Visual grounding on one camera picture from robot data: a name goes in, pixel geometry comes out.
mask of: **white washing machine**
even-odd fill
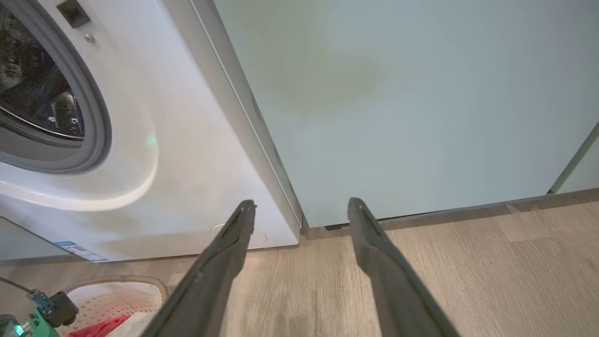
[[[210,1],[0,4],[0,217],[131,260],[200,253],[251,198],[250,248],[298,243],[300,206]]]

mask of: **laundry basket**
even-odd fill
[[[60,336],[136,312],[158,312],[168,298],[167,286],[149,276],[118,275],[77,282],[65,291],[79,308],[77,319],[56,330]]]

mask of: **wooden floor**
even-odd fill
[[[599,191],[385,221],[462,336],[599,336]],[[103,275],[175,287],[195,257],[17,265],[0,276],[51,293]],[[24,318],[25,295],[0,286],[0,313]],[[348,228],[302,231],[299,247],[248,253],[226,336],[380,336],[369,279]]]

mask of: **blue and white label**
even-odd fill
[[[72,241],[55,242],[54,244],[60,246],[63,249],[68,250],[73,254],[86,258],[91,262],[108,261],[107,258],[101,257],[100,255],[92,251],[89,251]]]

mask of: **black cable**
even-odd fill
[[[31,289],[27,289],[27,288],[25,288],[24,286],[22,286],[22,285],[20,285],[20,284],[17,284],[17,283],[15,283],[15,282],[13,282],[13,281],[10,281],[9,279],[5,279],[5,278],[3,278],[3,277],[0,277],[0,281],[2,281],[2,282],[4,282],[4,283],[7,283],[7,284],[10,284],[10,285],[12,285],[13,287],[17,287],[17,288],[19,288],[19,289],[21,289],[21,290],[23,290],[23,291],[26,291],[26,292],[28,292],[28,293],[30,293],[30,294],[33,294],[33,293],[34,293],[34,291],[33,291],[33,290],[31,290]]]

